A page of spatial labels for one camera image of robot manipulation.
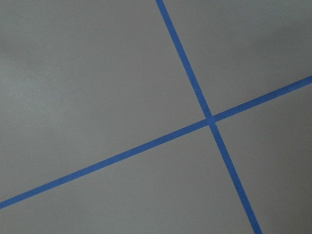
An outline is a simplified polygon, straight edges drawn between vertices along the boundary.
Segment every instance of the blue tape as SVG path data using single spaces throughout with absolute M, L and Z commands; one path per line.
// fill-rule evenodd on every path
M 166 143 L 166 142 L 168 142 L 170 140 L 173 140 L 173 139 L 176 139 L 178 137 L 181 137 L 181 136 L 183 136 L 185 134 L 188 134 L 188 133 L 191 133 L 193 131 L 196 131 L 196 130 L 198 130 L 200 128 L 203 128 L 205 126 L 207 126 L 207 122 L 205 120 L 202 120 L 202 121 L 199 121 L 197 123 L 191 124 L 191 125 L 189 125 L 187 127 L 181 128 L 181 129 L 179 129 L 179 130 L 177 130 L 175 132 L 169 133 L 169 134 L 164 135 L 162 137 L 159 137 L 159 138 L 157 138 L 155 140 L 149 141 L 149 142 L 147 142 L 147 143 L 145 143 L 143 145 L 140 145 L 140 146 L 137 146 L 137 147 L 135 147 L 133 149 L 125 151 L 125 152 L 123 152 L 121 154 L 118 154 L 116 156 L 110 157 L 110 158 L 108 158 L 108 159 L 106 159 L 104 161 L 98 162 L 98 163 L 96 163 L 94 165 L 91 165 L 89 167 L 83 168 L 83 169 L 81 169 L 79 171 L 76 171 L 76 172 L 71 173 L 69 175 L 63 176 L 63 177 L 61 177 L 59 179 L 53 180 L 53 181 L 51 181 L 49 183 L 46 183 L 44 185 L 41 185 L 41 186 L 39 186 L 37 188 L 34 188 L 34 189 L 29 190 L 27 192 L 24 192 L 24 193 L 22 193 L 20 195 L 17 195 L 15 197 L 7 199 L 7 200 L 5 200 L 3 202 L 0 202 L 0 209 L 3 209 L 4 207 L 10 206 L 10 205 L 13 205 L 13 204 L 15 204 L 17 202 L 23 201 L 23 200 L 25 200 L 27 198 L 30 198 L 32 196 L 38 195 L 38 194 L 40 194 L 42 192 L 45 192 L 45 191 L 50 190 L 52 188 L 55 188 L 55 187 L 57 187 L 59 185 L 62 185 L 64 183 L 67 183 L 69 181 L 77 179 L 79 177 L 85 176 L 85 175 L 87 175 L 89 173 L 95 172 L 95 171 L 97 171 L 99 169 L 102 169 L 104 167 L 112 165 L 112 164 L 114 164 L 116 162 L 122 161 L 122 160 L 124 160 L 126 158 L 129 158 L 131 156 L 134 156 L 134 155 L 137 155 L 139 153 L 142 153 L 142 152 L 144 152 L 146 150 L 149 150 L 149 149 L 151 149 L 153 147 L 156 147 L 158 145 Z
M 165 7 L 165 5 L 164 5 L 162 0 L 156 0 L 156 2 L 157 2 L 157 5 L 158 5 L 158 8 L 160 10 L 160 13 L 161 13 L 161 15 L 162 15 L 162 17 L 163 17 L 163 19 L 165 21 L 165 24 L 166 24 L 166 26 L 168 28 L 168 31 L 169 31 L 170 36 L 172 38 L 172 41 L 173 41 L 173 43 L 175 45 L 175 48 L 176 48 L 176 50 L 177 50 L 177 52 L 178 52 L 178 54 L 180 56 L 180 59 L 181 59 L 182 64 L 184 66 L 184 69 L 185 69 L 185 71 L 187 73 L 187 76 L 188 76 L 188 78 L 190 80 L 190 83 L 191 83 L 191 85 L 193 87 L 193 90 L 194 90 L 194 92 L 196 94 L 196 97 L 197 97 L 198 102 L 199 102 L 199 104 L 201 106 L 201 109 L 202 109 L 202 111 L 203 111 L 203 113 L 204 113 L 204 115 L 206 117 L 207 124 L 209 125 L 209 127 L 210 127 L 210 129 L 211 129 L 211 131 L 213 133 L 214 139 L 215 139 L 215 141 L 216 141 L 216 143 L 218 145 L 218 148 L 219 148 L 219 151 L 220 151 L 220 153 L 222 155 L 223 161 L 224 161 L 224 163 L 225 163 L 225 165 L 226 165 L 226 167 L 228 169 L 228 172 L 229 172 L 229 174 L 231 176 L 231 179 L 232 179 L 232 181 L 234 183 L 234 186 L 236 188 L 236 191 L 238 193 L 240 201 L 241 201 L 241 203 L 242 203 L 242 205 L 243 205 L 243 207 L 245 209 L 245 212 L 246 212 L 246 214 L 248 216 L 248 219 L 249 219 L 249 222 L 250 222 L 250 224 L 251 224 L 251 226 L 253 228 L 253 231 L 254 231 L 255 234 L 261 234 L 262 233 L 261 228 L 260 228 L 260 226 L 258 224 L 258 221 L 257 221 L 255 215 L 254 215 L 253 209 L 252 209 L 252 207 L 251 207 L 251 205 L 249 203 L 247 195 L 246 195 L 246 193 L 244 191 L 244 188 L 243 188 L 243 186 L 242 186 L 242 184 L 240 182 L 240 179 L 238 177 L 236 169 L 235 169 L 235 167 L 233 165 L 233 162 L 232 162 L 232 160 L 230 158 L 230 155 L 229 155 L 229 153 L 228 153 L 228 151 L 226 149 L 226 146 L 225 146 L 225 144 L 223 142 L 221 134 L 220 134 L 220 132 L 218 130 L 218 127 L 217 127 L 217 125 L 215 123 L 214 117 L 213 117 L 213 115 L 212 115 L 212 113 L 211 113 L 211 111 L 210 111 L 210 109 L 208 107 L 208 104 L 207 104 L 207 102 L 205 100 L 205 97 L 204 97 L 204 95 L 203 95 L 203 93 L 202 93 L 202 91 L 200 89 L 200 86 L 199 86 L 199 84 L 197 82 L 196 76 L 195 76 L 195 74 L 194 74 L 194 72 L 192 70 L 191 64 L 190 64 L 190 62 L 189 62 L 189 60 L 188 60 L 188 58 L 186 56 L 186 53 L 185 53 L 185 51 L 183 49 L 181 41 L 180 41 L 180 39 L 179 39 L 179 37 L 178 37 L 178 35 L 176 33 L 176 30 L 175 30 L 175 28 L 173 26 L 173 23 L 172 23 L 172 21 L 170 19 L 170 16 L 169 16 L 168 12 L 167 12 L 167 9 L 166 9 L 166 7 Z
M 290 93 L 291 91 L 302 88 L 302 87 L 304 87 L 308 84 L 311 84 L 311 83 L 312 83 L 312 76 L 304 78 L 304 79 L 299 80 L 295 83 L 289 84 L 283 88 L 277 89 L 273 92 L 270 92 L 270 93 L 265 94 L 263 96 L 257 97 L 251 101 L 247 101 L 243 104 L 240 104 L 236 107 L 233 107 L 229 110 L 223 111 L 223 112 L 215 115 L 214 120 L 215 120 L 215 122 L 218 122 L 218 121 L 223 120 L 227 117 L 236 115 L 236 114 L 243 112 L 243 111 L 246 111 L 250 108 L 253 108 L 253 107 L 260 105 L 264 102 L 270 101 L 274 98 L 278 98 L 284 94 Z

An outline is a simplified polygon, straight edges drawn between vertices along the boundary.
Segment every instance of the gray surface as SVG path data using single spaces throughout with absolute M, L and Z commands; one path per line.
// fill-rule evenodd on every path
M 214 114 L 312 75 L 312 2 L 165 1 Z M 154 1 L 0 1 L 0 200 L 202 120 Z M 218 123 L 264 233 L 311 233 L 311 87 Z M 1 233 L 252 233 L 208 128 L 0 210 Z
M 208 128 L 7 207 L 2 214 L 5 234 L 252 232 Z

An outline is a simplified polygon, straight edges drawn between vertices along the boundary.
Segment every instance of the blue stripe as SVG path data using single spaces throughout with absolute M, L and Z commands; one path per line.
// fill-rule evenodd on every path
M 267 101 L 270 101 L 274 98 L 278 98 L 284 94 L 287 94 L 287 93 L 290 93 L 291 91 L 294 91 L 296 89 L 300 89 L 308 84 L 311 84 L 312 83 L 312 76 L 310 77 L 307 77 L 307 78 L 304 78 L 302 80 L 299 80 L 295 83 L 292 83 L 292 84 L 289 84 L 283 88 L 280 88 L 280 89 L 277 89 L 273 92 L 270 92 L 268 94 L 265 94 L 263 96 L 260 96 L 260 97 L 257 97 L 251 101 L 247 101 L 243 104 L 240 104 L 236 107 L 233 107 L 229 110 L 226 110 L 226 111 L 223 111 L 217 115 L 214 116 L 214 120 L 215 122 L 218 122 L 220 120 L 223 120 L 227 117 L 230 117 L 230 116 L 233 116 L 233 115 L 236 115 L 240 112 L 243 112 L 243 111 L 246 111 L 250 108 L 253 108 L 257 105 L 260 105 L 264 102 L 267 102 Z
M 253 231 L 254 231 L 255 234 L 261 234 L 262 233 L 261 228 L 260 228 L 260 226 L 258 224 L 258 221 L 257 221 L 255 215 L 254 215 L 253 209 L 252 209 L 252 207 L 251 207 L 251 205 L 249 203 L 247 195 L 246 195 L 246 193 L 244 191 L 244 188 L 243 188 L 243 186 L 242 186 L 242 184 L 240 182 L 240 179 L 239 179 L 238 174 L 237 174 L 237 172 L 235 170 L 233 162 L 232 162 L 232 160 L 230 158 L 230 155 L 229 155 L 229 153 L 228 153 L 228 151 L 227 151 L 227 149 L 225 147 L 225 144 L 223 142 L 221 134 L 220 134 L 220 132 L 218 130 L 218 127 L 217 127 L 217 125 L 215 123 L 214 117 L 213 117 L 213 115 L 212 115 L 212 113 L 211 113 L 211 111 L 210 111 L 210 109 L 208 107 L 208 104 L 207 104 L 207 102 L 205 100 L 205 97 L 204 97 L 204 95 L 203 95 L 203 93 L 202 93 L 202 91 L 200 89 L 200 86 L 199 86 L 199 84 L 197 82 L 195 74 L 194 74 L 194 72 L 192 70 L 191 64 L 190 64 L 190 62 L 189 62 L 189 60 L 188 60 L 188 58 L 186 56 L 186 53 L 185 53 L 185 51 L 184 51 L 184 49 L 182 47 L 182 44 L 180 42 L 180 39 L 179 39 L 179 37 L 178 37 L 178 35 L 176 33 L 176 30 L 175 30 L 174 26 L 173 26 L 173 23 L 172 23 L 172 21 L 170 19 L 170 16 L 169 16 L 168 12 L 167 12 L 167 9 L 166 9 L 166 7 L 165 7 L 165 5 L 164 5 L 162 0 L 156 0 L 156 2 L 157 2 L 157 5 L 158 5 L 158 8 L 160 10 L 160 13 L 161 13 L 161 15 L 162 15 L 162 17 L 163 17 L 163 19 L 165 21 L 165 24 L 166 24 L 166 26 L 168 28 L 168 31 L 169 31 L 170 36 L 172 38 L 172 41 L 173 41 L 173 43 L 175 45 L 175 48 L 176 48 L 176 50 L 177 50 L 177 52 L 178 52 L 178 54 L 180 56 L 180 59 L 181 59 L 182 64 L 184 66 L 184 69 L 185 69 L 185 71 L 187 73 L 187 76 L 188 76 L 188 78 L 190 80 L 190 83 L 191 83 L 191 85 L 193 87 L 193 90 L 194 90 L 194 92 L 196 94 L 196 97 L 197 97 L 198 102 L 199 102 L 199 104 L 201 106 L 201 109 L 202 109 L 202 111 L 203 111 L 203 113 L 204 113 L 204 115 L 206 117 L 207 124 L 209 125 L 209 127 L 210 127 L 210 129 L 211 129 L 211 131 L 213 133 L 214 139 L 215 139 L 215 141 L 216 141 L 216 143 L 218 145 L 218 148 L 219 148 L 219 151 L 220 151 L 220 153 L 222 155 L 223 161 L 224 161 L 224 163 L 225 163 L 225 165 L 226 165 L 226 167 L 228 169 L 228 172 L 229 172 L 229 174 L 231 176 L 231 179 L 232 179 L 232 181 L 234 183 L 234 186 L 235 186 L 236 191 L 237 191 L 237 193 L 239 195 L 241 203 L 243 204 L 243 207 L 244 207 L 245 212 L 246 212 L 246 214 L 248 216 L 248 219 L 249 219 L 250 224 L 251 224 L 251 226 L 253 228 Z
M 110 157 L 110 158 L 108 158 L 108 159 L 106 159 L 104 161 L 98 162 L 98 163 L 96 163 L 94 165 L 91 165 L 89 167 L 83 168 L 83 169 L 81 169 L 79 171 L 76 171 L 76 172 L 71 173 L 69 175 L 63 176 L 63 177 L 61 177 L 59 179 L 53 180 L 53 181 L 51 181 L 49 183 L 46 183 L 44 185 L 41 185 L 41 186 L 39 186 L 37 188 L 34 188 L 34 189 L 29 190 L 27 192 L 24 192 L 24 193 L 22 193 L 20 195 L 17 195 L 15 197 L 7 199 L 7 200 L 5 200 L 3 202 L 0 202 L 0 209 L 2 209 L 4 207 L 7 207 L 7 206 L 10 206 L 10 205 L 13 205 L 13 204 L 15 204 L 17 202 L 23 201 L 23 200 L 25 200 L 27 198 L 30 198 L 32 196 L 35 196 L 37 194 L 40 194 L 42 192 L 45 192 L 45 191 L 50 190 L 52 188 L 55 188 L 55 187 L 57 187 L 59 185 L 62 185 L 64 183 L 67 183 L 69 181 L 77 179 L 79 177 L 85 176 L 85 175 L 87 175 L 89 173 L 95 172 L 95 171 L 97 171 L 99 169 L 102 169 L 104 167 L 112 165 L 112 164 L 114 164 L 116 162 L 120 162 L 120 161 L 122 161 L 122 160 L 124 160 L 126 158 L 129 158 L 131 156 L 134 156 L 134 155 L 137 155 L 139 153 L 142 153 L 142 152 L 144 152 L 146 150 L 149 150 L 149 149 L 151 149 L 153 147 L 156 147 L 158 145 L 166 143 L 166 142 L 168 142 L 170 140 L 173 140 L 173 139 L 176 139 L 178 137 L 181 137 L 181 136 L 183 136 L 185 134 L 188 134 L 188 133 L 191 133 L 193 131 L 196 131 L 196 130 L 198 130 L 200 128 L 203 128 L 205 126 L 207 126 L 207 122 L 205 120 L 202 120 L 202 121 L 199 121 L 197 123 L 191 124 L 191 125 L 189 125 L 187 127 L 181 128 L 181 129 L 179 129 L 179 130 L 177 130 L 175 132 L 172 132 L 170 134 L 164 135 L 164 136 L 162 136 L 160 138 L 157 138 L 155 140 L 149 141 L 149 142 L 147 142 L 147 143 L 145 143 L 143 145 L 137 146 L 137 147 L 135 147 L 133 149 L 130 149 L 130 150 L 126 151 L 126 152 L 123 152 L 123 153 L 121 153 L 119 155 Z

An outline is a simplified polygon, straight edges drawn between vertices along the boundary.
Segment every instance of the blue line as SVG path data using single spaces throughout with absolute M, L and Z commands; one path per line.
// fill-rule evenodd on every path
M 302 88 L 302 87 L 304 87 L 304 86 L 306 86 L 308 84 L 311 84 L 311 83 L 312 83 L 312 76 L 304 78 L 304 79 L 299 80 L 299 81 L 297 81 L 295 83 L 289 84 L 289 85 L 287 85 L 287 86 L 285 86 L 283 88 L 277 89 L 277 90 L 275 90 L 273 92 L 270 92 L 270 93 L 265 94 L 263 96 L 257 97 L 257 98 L 255 98 L 255 99 L 253 99 L 251 101 L 247 101 L 247 102 L 245 102 L 243 104 L 240 104 L 240 105 L 238 105 L 236 107 L 233 107 L 233 108 L 231 108 L 229 110 L 223 111 L 223 112 L 215 115 L 214 116 L 214 120 L 215 120 L 215 122 L 218 122 L 218 121 L 223 120 L 223 119 L 225 119 L 227 117 L 236 115 L 236 114 L 238 114 L 240 112 L 243 112 L 243 111 L 246 111 L 246 110 L 248 110 L 250 108 L 253 108 L 253 107 L 255 107 L 257 105 L 260 105 L 260 104 L 262 104 L 264 102 L 270 101 L 270 100 L 272 100 L 274 98 L 278 98 L 278 97 L 280 97 L 280 96 L 282 96 L 284 94 L 290 93 L 290 92 L 292 92 L 294 90 Z
M 209 125 L 209 127 L 210 127 L 210 129 L 211 129 L 211 131 L 213 133 L 214 139 L 215 139 L 215 141 L 216 141 L 216 143 L 218 145 L 218 148 L 219 148 L 219 151 L 220 151 L 220 153 L 222 155 L 223 161 L 224 161 L 224 163 L 225 163 L 225 165 L 226 165 L 226 167 L 228 169 L 228 172 L 229 172 L 229 174 L 231 176 L 231 179 L 232 179 L 232 181 L 234 183 L 234 186 L 235 186 L 236 191 L 237 191 L 237 193 L 239 195 L 241 203 L 242 203 L 242 205 L 243 205 L 243 207 L 245 209 L 245 212 L 246 212 L 246 214 L 248 216 L 248 219 L 249 219 L 250 224 L 251 224 L 251 226 L 253 228 L 253 231 L 254 231 L 255 234 L 261 234 L 262 233 L 261 228 L 260 228 L 260 226 L 258 224 L 258 221 L 257 221 L 255 215 L 254 215 L 253 209 L 252 209 L 252 207 L 251 207 L 251 205 L 249 203 L 247 195 L 246 195 L 246 193 L 244 191 L 244 188 L 243 188 L 243 186 L 242 186 L 242 184 L 240 182 L 240 179 L 239 179 L 238 174 L 237 174 L 237 172 L 235 170 L 233 162 L 232 162 L 232 160 L 230 158 L 230 155 L 229 155 L 229 153 L 228 153 L 228 151 L 226 149 L 226 146 L 225 146 L 225 144 L 223 142 L 223 139 L 222 139 L 221 134 L 220 134 L 220 132 L 218 130 L 218 127 L 217 127 L 217 125 L 215 123 L 214 117 L 213 117 L 213 115 L 212 115 L 212 113 L 211 113 L 211 111 L 210 111 L 210 109 L 208 107 L 208 104 L 207 104 L 207 102 L 205 100 L 205 97 L 204 97 L 204 95 L 203 95 L 203 93 L 202 93 L 202 91 L 200 89 L 200 86 L 199 86 L 199 84 L 197 82 L 196 76 L 195 76 L 195 74 L 194 74 L 194 72 L 192 70 L 191 64 L 190 64 L 190 62 L 189 62 L 189 60 L 188 60 L 188 58 L 186 56 L 186 53 L 185 53 L 185 51 L 184 51 L 184 49 L 182 47 L 181 41 L 180 41 L 180 39 L 179 39 L 179 37 L 178 37 L 178 35 L 176 33 L 176 30 L 175 30 L 175 28 L 173 26 L 173 23 L 172 23 L 172 21 L 170 19 L 170 16 L 169 16 L 168 12 L 167 12 L 167 9 L 166 9 L 166 7 L 165 7 L 165 5 L 164 5 L 162 0 L 156 0 L 156 2 L 157 2 L 157 5 L 158 5 L 158 8 L 160 10 L 160 13 L 161 13 L 161 15 L 162 15 L 162 17 L 163 17 L 163 19 L 165 21 L 165 24 L 166 24 L 166 26 L 168 28 L 168 31 L 169 31 L 170 36 L 172 38 L 172 41 L 173 41 L 173 43 L 175 45 L 175 48 L 176 48 L 176 50 L 177 50 L 177 52 L 178 52 L 178 54 L 180 56 L 180 59 L 181 59 L 182 64 L 184 66 L 184 69 L 185 69 L 185 71 L 186 71 L 186 73 L 188 75 L 188 78 L 189 78 L 190 83 L 191 83 L 191 85 L 193 87 L 193 90 L 194 90 L 194 92 L 196 94 L 196 97 L 197 97 L 198 102 L 199 102 L 199 104 L 201 106 L 201 109 L 202 109 L 202 111 L 203 111 L 203 113 L 204 113 L 204 115 L 206 117 L 207 124 Z
M 27 198 L 30 198 L 32 196 L 35 196 L 37 194 L 40 194 L 42 192 L 45 192 L 45 191 L 50 190 L 52 188 L 55 188 L 55 187 L 57 187 L 59 185 L 62 185 L 64 183 L 67 183 L 69 181 L 77 179 L 79 177 L 85 176 L 85 175 L 87 175 L 89 173 L 95 172 L 95 171 L 97 171 L 99 169 L 102 169 L 104 167 L 112 165 L 112 164 L 114 164 L 116 162 L 122 161 L 122 160 L 124 160 L 126 158 L 129 158 L 131 156 L 134 156 L 134 155 L 137 155 L 139 153 L 142 153 L 142 152 L 144 152 L 146 150 L 149 150 L 149 149 L 151 149 L 153 147 L 156 147 L 158 145 L 166 143 L 166 142 L 168 142 L 170 140 L 173 140 L 173 139 L 176 139 L 178 137 L 181 137 L 181 136 L 183 136 L 185 134 L 188 134 L 188 133 L 191 133 L 193 131 L 196 131 L 196 130 L 198 130 L 200 128 L 203 128 L 205 126 L 207 126 L 207 122 L 205 120 L 202 120 L 202 121 L 199 121 L 197 123 L 191 124 L 191 125 L 189 125 L 187 127 L 181 128 L 181 129 L 179 129 L 179 130 L 177 130 L 175 132 L 169 133 L 169 134 L 164 135 L 162 137 L 159 137 L 159 138 L 157 138 L 155 140 L 149 141 L 149 142 L 147 142 L 145 144 L 137 146 L 137 147 L 135 147 L 133 149 L 130 149 L 128 151 L 125 151 L 125 152 L 123 152 L 121 154 L 118 154 L 116 156 L 110 157 L 110 158 L 108 158 L 108 159 L 106 159 L 104 161 L 98 162 L 98 163 L 96 163 L 94 165 L 91 165 L 89 167 L 83 168 L 83 169 L 81 169 L 79 171 L 73 172 L 73 173 L 71 173 L 69 175 L 63 176 L 63 177 L 61 177 L 59 179 L 53 180 L 53 181 L 51 181 L 49 183 L 46 183 L 46 184 L 43 184 L 43 185 L 41 185 L 41 186 L 39 186 L 37 188 L 34 188 L 34 189 L 29 190 L 27 192 L 24 192 L 24 193 L 22 193 L 20 195 L 17 195 L 15 197 L 7 199 L 7 200 L 5 200 L 3 202 L 0 202 L 0 209 L 3 209 L 4 207 L 10 206 L 10 205 L 13 205 L 13 204 L 15 204 L 17 202 L 23 201 L 23 200 L 25 200 Z

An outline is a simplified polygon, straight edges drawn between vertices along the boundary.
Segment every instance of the floor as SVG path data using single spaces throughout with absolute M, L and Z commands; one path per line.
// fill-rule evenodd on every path
M 312 2 L 162 4 L 0 1 L 1 233 L 312 233 Z

